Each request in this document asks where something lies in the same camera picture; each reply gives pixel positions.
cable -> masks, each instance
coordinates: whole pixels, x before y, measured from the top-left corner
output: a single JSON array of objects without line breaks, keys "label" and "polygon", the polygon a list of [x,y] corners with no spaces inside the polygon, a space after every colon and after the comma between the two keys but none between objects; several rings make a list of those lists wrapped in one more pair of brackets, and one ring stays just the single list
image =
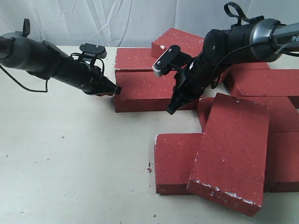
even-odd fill
[{"label": "cable", "polygon": [[32,90],[32,89],[29,89],[25,86],[23,86],[18,80],[16,80],[12,75],[9,74],[8,71],[6,71],[2,65],[0,65],[0,69],[2,69],[2,71],[4,71],[5,74],[8,75],[8,77],[10,77],[15,83],[17,83],[20,87],[22,87],[23,89],[29,91],[29,92],[48,92],[48,79],[46,80],[46,83],[45,83],[45,90]]},{"label": "cable", "polygon": [[[214,76],[214,73],[216,72],[216,69],[219,67],[219,65],[228,57],[230,56],[231,54],[239,51],[239,50],[244,50],[246,48],[251,48],[251,47],[254,47],[256,45],[260,45],[260,44],[269,44],[269,42],[259,42],[259,43],[253,43],[253,44],[250,44],[250,45],[247,45],[247,46],[244,46],[244,47],[241,47],[241,48],[238,48],[236,50],[233,50],[232,52],[229,52],[227,55],[225,55],[218,63],[217,65],[215,66],[213,72],[212,72],[212,77]],[[218,79],[217,81],[213,81],[211,82],[211,89],[215,89],[217,87],[217,85],[219,84],[219,81],[220,81],[220,76],[218,76]]]}]

